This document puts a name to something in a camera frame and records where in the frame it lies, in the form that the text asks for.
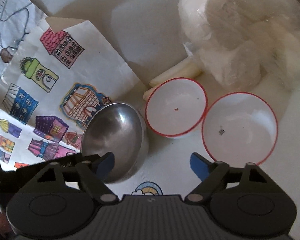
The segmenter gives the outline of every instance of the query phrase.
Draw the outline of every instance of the person's skin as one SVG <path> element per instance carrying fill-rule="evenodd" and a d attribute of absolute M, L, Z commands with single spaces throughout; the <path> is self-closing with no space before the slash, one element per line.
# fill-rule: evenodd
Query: person's skin
<path fill-rule="evenodd" d="M 12 228 L 10 226 L 10 223 L 7 219 L 6 212 L 0 211 L 0 234 L 3 237 L 6 237 L 7 233 L 12 232 Z"/>

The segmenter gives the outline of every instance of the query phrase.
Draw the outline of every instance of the orange house drawing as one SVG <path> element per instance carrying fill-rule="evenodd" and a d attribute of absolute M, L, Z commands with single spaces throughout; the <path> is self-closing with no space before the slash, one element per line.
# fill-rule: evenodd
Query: orange house drawing
<path fill-rule="evenodd" d="M 3 137 L 2 135 L 0 135 L 0 147 L 4 150 L 6 150 L 7 152 L 12 153 L 12 150 L 14 148 L 14 142 L 10 141 L 9 139 Z"/>

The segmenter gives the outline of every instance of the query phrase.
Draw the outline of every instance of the red roof drawing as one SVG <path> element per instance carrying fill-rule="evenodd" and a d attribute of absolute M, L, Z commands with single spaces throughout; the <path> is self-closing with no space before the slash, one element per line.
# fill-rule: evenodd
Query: red roof drawing
<path fill-rule="evenodd" d="M 60 41 L 67 35 L 67 32 L 60 31 L 57 33 L 54 33 L 51 28 L 49 28 L 40 38 L 40 41 L 44 45 L 44 47 L 47 49 L 49 55 L 52 54 L 52 52 L 57 48 Z"/>

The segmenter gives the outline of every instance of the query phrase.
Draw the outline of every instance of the screw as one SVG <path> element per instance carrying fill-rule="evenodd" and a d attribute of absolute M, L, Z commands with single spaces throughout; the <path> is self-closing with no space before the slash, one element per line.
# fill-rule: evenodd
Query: screw
<path fill-rule="evenodd" d="M 187 196 L 187 199 L 191 202 L 200 202 L 203 200 L 203 196 L 197 193 L 192 193 Z"/>
<path fill-rule="evenodd" d="M 103 194 L 101 197 L 100 197 L 100 200 L 103 201 L 103 202 L 114 202 L 117 200 L 117 196 L 114 195 L 114 194 L 111 194 L 111 193 L 108 193 L 108 194 Z"/>

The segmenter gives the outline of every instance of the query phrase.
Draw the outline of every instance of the red rim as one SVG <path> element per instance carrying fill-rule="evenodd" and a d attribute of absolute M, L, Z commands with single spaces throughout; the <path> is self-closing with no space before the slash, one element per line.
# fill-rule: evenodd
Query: red rim
<path fill-rule="evenodd" d="M 160 133 L 160 132 L 158 132 L 157 130 L 155 130 L 155 129 L 150 125 L 150 123 L 149 123 L 149 121 L 148 121 L 148 116 L 147 116 L 148 104 L 149 104 L 149 102 L 150 102 L 150 100 L 151 100 L 153 94 L 154 94 L 160 87 L 162 87 L 164 84 L 166 84 L 166 83 L 168 83 L 168 82 L 170 82 L 170 81 L 177 80 L 177 79 L 186 79 L 186 80 L 190 80 L 190 81 L 192 81 L 192 82 L 195 82 L 197 85 L 199 85 L 200 88 L 201 88 L 202 91 L 203 91 L 203 94 L 204 94 L 205 98 L 206 98 L 206 105 L 205 105 L 205 107 L 204 107 L 204 111 L 203 111 L 203 113 L 202 113 L 200 119 L 199 119 L 198 122 L 196 122 L 195 125 L 192 126 L 190 129 L 188 129 L 188 130 L 186 130 L 186 131 L 184 131 L 184 132 L 182 132 L 182 133 L 178 133 L 178 134 L 163 134 L 163 133 Z M 178 136 L 181 136 L 181 135 L 185 135 L 185 134 L 191 132 L 194 128 L 196 128 L 197 125 L 203 120 L 203 118 L 204 118 L 204 116 L 205 116 L 205 114 L 206 114 L 206 112 L 207 112 L 207 108 L 208 108 L 208 97 L 207 97 L 207 93 L 206 93 L 204 87 L 203 87 L 199 82 L 197 82 L 196 80 L 193 80 L 193 79 L 191 79 L 191 78 L 182 78 L 182 77 L 181 77 L 181 78 L 173 78 L 173 79 L 167 80 L 166 82 L 162 83 L 162 84 L 161 84 L 160 86 L 158 86 L 158 87 L 152 92 L 152 94 L 149 96 L 149 99 L 148 99 L 148 101 L 147 101 L 147 103 L 146 103 L 146 123 L 147 123 L 147 125 L 151 128 L 151 130 L 154 131 L 156 134 L 159 134 L 159 135 L 164 136 L 164 137 L 178 137 Z"/>
<path fill-rule="evenodd" d="M 272 149 L 271 149 L 270 152 L 268 153 L 268 155 L 267 155 L 264 159 L 262 159 L 260 162 L 256 163 L 256 165 L 260 165 L 260 164 L 264 163 L 264 162 L 266 161 L 266 159 L 268 159 L 269 156 L 271 155 L 271 153 L 273 152 L 274 147 L 275 147 L 275 145 L 277 144 L 279 128 L 278 128 L 278 120 L 277 120 L 277 116 L 275 115 L 275 113 L 274 113 L 273 109 L 271 108 L 271 106 L 270 106 L 266 101 L 264 101 L 261 97 L 255 95 L 255 94 L 252 94 L 252 93 L 249 93 L 249 92 L 234 92 L 234 93 L 229 93 L 229 94 L 226 94 L 226 95 L 224 95 L 224 96 L 218 98 L 218 99 L 217 99 L 217 100 L 209 107 L 209 109 L 208 109 L 208 111 L 207 111 L 207 114 L 206 114 L 206 116 L 205 116 L 205 119 L 204 119 L 203 122 L 202 122 L 201 136 L 202 136 L 203 146 L 204 146 L 204 148 L 206 149 L 206 151 L 207 151 L 207 153 L 209 154 L 209 156 L 210 156 L 214 161 L 217 161 L 217 160 L 213 157 L 213 155 L 209 152 L 208 147 L 207 147 L 207 145 L 206 145 L 206 143 L 205 143 L 205 141 L 204 141 L 204 136 L 203 136 L 204 121 L 206 120 L 206 117 L 208 116 L 208 113 L 209 113 L 210 109 L 211 109 L 218 101 L 220 101 L 220 100 L 221 100 L 222 98 L 224 98 L 224 97 L 227 97 L 227 96 L 233 95 L 233 94 L 248 94 L 248 95 L 252 95 L 252 96 L 255 96 L 255 97 L 261 99 L 261 100 L 262 100 L 262 101 L 270 108 L 270 110 L 272 111 L 272 113 L 273 113 L 273 115 L 274 115 L 275 124 L 276 124 L 276 127 L 277 127 L 276 135 L 275 135 L 275 140 L 274 140 L 274 144 L 273 144 L 273 146 L 272 146 Z"/>

